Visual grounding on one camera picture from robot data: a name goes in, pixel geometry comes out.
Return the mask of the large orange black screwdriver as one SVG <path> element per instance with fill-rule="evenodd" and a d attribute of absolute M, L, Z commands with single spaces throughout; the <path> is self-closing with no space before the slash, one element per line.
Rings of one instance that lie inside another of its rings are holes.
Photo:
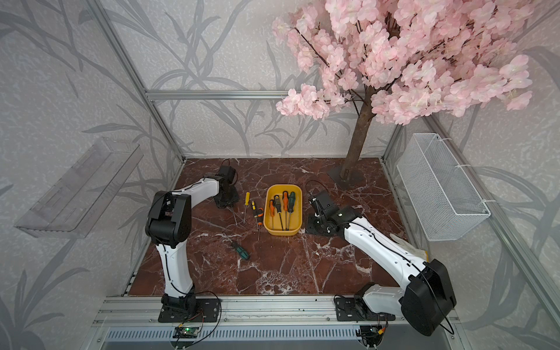
<path fill-rule="evenodd" d="M 283 201 L 284 223 L 285 223 L 284 230 L 288 230 L 287 215 L 288 215 L 289 194 L 287 191 L 283 192 L 282 201 Z"/>

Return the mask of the black yellow dotted screwdriver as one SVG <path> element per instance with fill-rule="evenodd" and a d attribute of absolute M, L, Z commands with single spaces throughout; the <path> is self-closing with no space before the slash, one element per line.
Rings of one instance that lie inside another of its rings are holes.
<path fill-rule="evenodd" d="M 277 215 L 279 216 L 280 219 L 280 224 L 281 224 L 281 229 L 284 229 L 282 220 L 281 220 L 281 199 L 279 195 L 275 195 L 274 196 L 274 207 L 276 209 Z"/>

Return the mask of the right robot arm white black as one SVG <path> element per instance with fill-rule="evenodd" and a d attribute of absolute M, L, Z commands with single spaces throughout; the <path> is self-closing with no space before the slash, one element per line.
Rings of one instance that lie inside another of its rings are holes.
<path fill-rule="evenodd" d="M 384 287 L 370 283 L 352 300 L 339 306 L 344 318 L 373 321 L 378 317 L 402 317 L 417 332 L 431 336 L 438 327 L 452 331 L 448 319 L 456 297 L 445 265 L 426 261 L 377 230 L 352 207 L 339 208 L 327 191 L 309 198 L 314 213 L 306 233 L 339 236 L 366 253 L 397 283 Z"/>

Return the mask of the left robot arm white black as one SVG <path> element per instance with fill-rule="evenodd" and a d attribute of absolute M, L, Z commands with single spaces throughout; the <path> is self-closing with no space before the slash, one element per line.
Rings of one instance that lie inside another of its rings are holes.
<path fill-rule="evenodd" d="M 215 175 L 205 176 L 179 190 L 155 194 L 145 233 L 156 246 L 163 264 L 165 307 L 195 312 L 197 300 L 185 248 L 192 230 L 192 209 L 209 198 L 214 199 L 219 209 L 231 207 L 239 201 L 235 181 L 236 169 L 220 166 Z"/>

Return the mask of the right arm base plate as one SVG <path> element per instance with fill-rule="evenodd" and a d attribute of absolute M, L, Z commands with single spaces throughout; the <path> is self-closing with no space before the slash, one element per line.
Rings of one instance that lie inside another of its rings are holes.
<path fill-rule="evenodd" d="M 339 322 L 395 321 L 396 316 L 371 311 L 360 296 L 334 295 L 336 317 Z"/>

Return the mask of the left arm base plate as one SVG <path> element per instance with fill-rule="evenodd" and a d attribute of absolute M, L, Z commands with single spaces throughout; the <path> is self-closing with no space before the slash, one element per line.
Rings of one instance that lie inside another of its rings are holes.
<path fill-rule="evenodd" d="M 219 315 L 219 300 L 216 298 L 202 298 L 188 305 L 186 309 L 163 304 L 158 316 L 158 322 L 177 324 L 182 322 L 214 323 L 217 322 Z"/>

